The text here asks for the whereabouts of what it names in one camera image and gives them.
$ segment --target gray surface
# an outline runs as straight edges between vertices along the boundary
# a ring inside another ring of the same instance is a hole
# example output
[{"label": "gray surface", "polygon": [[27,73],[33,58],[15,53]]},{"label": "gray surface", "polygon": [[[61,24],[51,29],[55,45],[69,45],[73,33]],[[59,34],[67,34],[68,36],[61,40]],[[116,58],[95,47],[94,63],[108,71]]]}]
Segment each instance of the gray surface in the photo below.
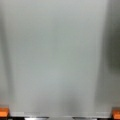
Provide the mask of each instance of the gray surface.
[{"label": "gray surface", "polygon": [[120,105],[120,2],[113,1],[1,0],[8,50],[0,47],[7,64],[0,90],[11,115],[109,117]]}]

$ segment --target white panel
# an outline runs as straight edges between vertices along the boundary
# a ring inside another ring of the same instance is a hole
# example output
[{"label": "white panel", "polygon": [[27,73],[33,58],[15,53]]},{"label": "white panel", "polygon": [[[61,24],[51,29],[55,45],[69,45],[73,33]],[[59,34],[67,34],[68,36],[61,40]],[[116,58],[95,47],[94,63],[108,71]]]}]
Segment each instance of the white panel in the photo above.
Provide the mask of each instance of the white panel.
[{"label": "white panel", "polygon": [[110,1],[2,4],[11,115],[105,117],[103,38]]}]

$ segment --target orange object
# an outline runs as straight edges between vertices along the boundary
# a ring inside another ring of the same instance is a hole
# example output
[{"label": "orange object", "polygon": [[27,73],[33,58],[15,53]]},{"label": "orange object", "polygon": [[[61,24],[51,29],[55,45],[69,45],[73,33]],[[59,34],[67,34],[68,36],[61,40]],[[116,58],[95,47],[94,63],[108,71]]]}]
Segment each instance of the orange object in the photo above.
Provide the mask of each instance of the orange object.
[{"label": "orange object", "polygon": [[120,110],[113,110],[112,114],[114,119],[120,119]]},{"label": "orange object", "polygon": [[7,117],[9,113],[8,108],[0,108],[0,117]]}]

